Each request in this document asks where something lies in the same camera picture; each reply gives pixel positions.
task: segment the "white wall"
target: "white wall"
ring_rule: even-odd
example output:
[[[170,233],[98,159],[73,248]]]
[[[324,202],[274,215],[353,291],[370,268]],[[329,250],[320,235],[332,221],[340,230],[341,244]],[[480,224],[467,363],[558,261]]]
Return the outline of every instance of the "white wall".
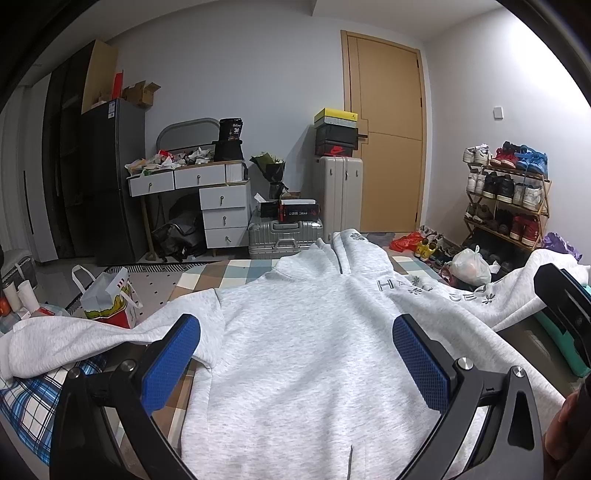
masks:
[[[467,236],[465,147],[505,140],[548,154],[548,227],[591,261],[591,108],[545,44],[504,9],[468,20],[427,45],[433,161],[427,223]],[[502,106],[505,118],[493,119]]]
[[[111,44],[119,48],[124,85],[145,79],[162,86],[146,115],[147,154],[167,125],[240,116],[245,158],[261,151],[285,158],[285,183],[300,190],[313,155],[314,115],[343,108],[341,30],[423,47],[390,30],[312,17],[308,1],[214,2],[153,20]],[[424,60],[423,67],[430,140]],[[427,175],[430,153],[428,141]]]

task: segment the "black shoe box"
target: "black shoe box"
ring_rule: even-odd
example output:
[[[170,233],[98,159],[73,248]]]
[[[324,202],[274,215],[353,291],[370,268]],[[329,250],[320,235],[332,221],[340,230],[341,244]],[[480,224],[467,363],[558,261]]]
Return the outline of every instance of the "black shoe box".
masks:
[[[324,124],[316,129],[316,145],[325,142],[334,142],[337,145],[351,146],[353,147],[353,150],[357,150],[358,134],[358,128]]]

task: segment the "white suitcase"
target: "white suitcase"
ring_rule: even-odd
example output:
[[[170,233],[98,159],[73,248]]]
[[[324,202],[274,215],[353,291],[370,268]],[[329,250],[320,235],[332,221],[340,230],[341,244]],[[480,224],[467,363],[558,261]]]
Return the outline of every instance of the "white suitcase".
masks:
[[[324,241],[334,232],[361,227],[363,162],[360,158],[314,159],[314,195],[320,203]]]

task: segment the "plastic bag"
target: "plastic bag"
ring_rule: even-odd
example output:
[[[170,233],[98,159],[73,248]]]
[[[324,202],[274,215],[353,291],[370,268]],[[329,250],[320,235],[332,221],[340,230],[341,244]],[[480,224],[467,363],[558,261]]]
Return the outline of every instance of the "plastic bag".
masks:
[[[419,232],[413,232],[397,240],[392,240],[390,242],[390,250],[396,250],[397,252],[412,250],[414,252],[421,241],[423,241],[423,236]]]
[[[480,247],[477,246],[476,251],[466,248],[458,253],[453,257],[452,264],[449,267],[450,273],[468,283],[468,285],[475,287],[490,283],[491,269],[479,251]]]

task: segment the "suitcase handle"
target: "suitcase handle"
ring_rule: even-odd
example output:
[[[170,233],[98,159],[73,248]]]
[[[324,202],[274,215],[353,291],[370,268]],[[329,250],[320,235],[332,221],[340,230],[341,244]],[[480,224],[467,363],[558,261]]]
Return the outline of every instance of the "suitcase handle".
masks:
[[[277,230],[298,230],[299,228],[300,228],[299,222],[296,222],[296,223],[279,223],[279,222],[273,222],[273,224],[271,225],[271,230],[273,230],[273,231],[277,231]]]
[[[273,247],[274,250],[278,250],[279,249],[279,245],[281,243],[286,243],[286,244],[290,244],[293,245],[294,248],[299,249],[299,245],[297,244],[297,242],[293,239],[293,238],[281,238],[279,239],[277,242],[275,242],[275,246]]]

